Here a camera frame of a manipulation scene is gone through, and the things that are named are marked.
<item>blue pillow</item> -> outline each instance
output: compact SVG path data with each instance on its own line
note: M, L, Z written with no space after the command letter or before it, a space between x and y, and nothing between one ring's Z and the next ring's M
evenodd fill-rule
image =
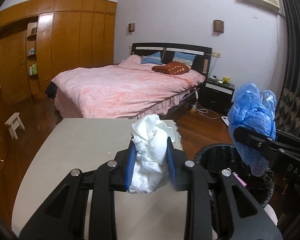
M141 64L147 63L162 65L160 52L154 53L150 56L142 56Z
M190 67L192 67L195 56L196 55L194 55L194 54L185 54L182 52L175 52L172 61L177 61L177 62L187 64Z

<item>dark wooden headboard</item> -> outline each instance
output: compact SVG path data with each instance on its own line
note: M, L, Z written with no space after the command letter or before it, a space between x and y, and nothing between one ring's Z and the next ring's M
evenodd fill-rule
M192 69L208 78L212 48L178 43L145 42L133 43L131 55L149 56L156 52L161 53L162 63L172 61L176 51L186 54L196 54Z

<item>crumpled white plastic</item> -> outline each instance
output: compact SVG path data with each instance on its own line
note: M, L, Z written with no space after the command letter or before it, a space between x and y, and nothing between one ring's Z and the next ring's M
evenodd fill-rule
M168 136L175 141L172 127L161 121L157 114L150 114L132 125L131 135L137 155L129 192L154 192L167 174Z

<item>red patterned pillow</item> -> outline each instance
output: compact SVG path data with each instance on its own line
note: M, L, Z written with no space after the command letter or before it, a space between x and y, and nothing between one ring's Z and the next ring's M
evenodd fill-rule
M187 64L183 64L177 61L172 61L165 66L154 66L152 70L155 72L169 74L169 75L181 75L187 73L191 67Z

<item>screw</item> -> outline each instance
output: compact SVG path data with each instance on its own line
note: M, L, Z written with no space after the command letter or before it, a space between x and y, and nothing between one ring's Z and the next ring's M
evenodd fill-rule
M111 168L114 168L115 166L118 165L118 163L115 161L115 160L112 160L112 161L108 161L108 166L111 167Z
M231 175L231 171L229 171L229 170L222 170L221 173L223 176L226 176L226 177L229 177Z
M71 176L76 177L80 174L80 170L79 169L73 169L70 174L71 174Z
M191 161L191 160L187 160L187 161L185 162L185 165L186 165L187 167L193 167L193 166L194 166L194 162Z

